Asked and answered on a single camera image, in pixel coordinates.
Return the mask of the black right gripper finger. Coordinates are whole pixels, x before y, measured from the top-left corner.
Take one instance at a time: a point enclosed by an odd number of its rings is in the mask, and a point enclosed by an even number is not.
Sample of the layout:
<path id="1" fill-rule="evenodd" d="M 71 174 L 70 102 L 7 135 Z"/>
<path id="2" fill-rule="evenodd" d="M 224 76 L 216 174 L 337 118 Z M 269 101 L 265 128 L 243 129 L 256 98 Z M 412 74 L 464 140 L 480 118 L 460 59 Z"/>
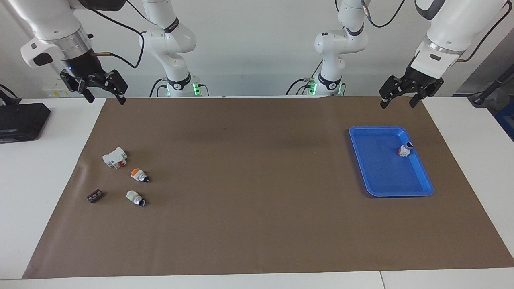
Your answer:
<path id="1" fill-rule="evenodd" d="M 82 95 L 90 104 L 95 101 L 95 97 L 88 88 L 88 79 L 82 79 L 80 77 L 77 79 L 67 71 L 61 71 L 60 78 L 69 91 Z"/>
<path id="2" fill-rule="evenodd" d="M 121 76 L 121 73 L 119 73 L 119 71 L 102 71 L 100 75 L 101 89 L 113 94 L 119 104 L 124 105 L 126 102 L 126 97 L 124 95 L 128 89 L 128 84 Z"/>

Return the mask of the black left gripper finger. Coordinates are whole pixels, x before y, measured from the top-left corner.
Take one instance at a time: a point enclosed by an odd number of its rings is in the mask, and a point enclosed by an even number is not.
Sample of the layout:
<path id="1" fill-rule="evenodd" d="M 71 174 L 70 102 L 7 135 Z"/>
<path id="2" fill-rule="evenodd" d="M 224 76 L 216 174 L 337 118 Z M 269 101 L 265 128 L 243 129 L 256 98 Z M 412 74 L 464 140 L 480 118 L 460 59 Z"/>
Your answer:
<path id="1" fill-rule="evenodd" d="M 410 100 L 410 106 L 414 108 L 419 104 L 420 101 L 424 100 L 427 97 L 433 97 L 439 88 L 444 84 L 444 80 L 436 80 L 434 83 L 422 86 L 421 84 L 414 83 L 413 90 L 415 95 Z"/>
<path id="2" fill-rule="evenodd" d="M 379 90 L 381 97 L 380 106 L 386 109 L 389 103 L 396 97 L 402 96 L 410 87 L 410 79 L 407 77 L 395 77 L 391 75 Z"/>

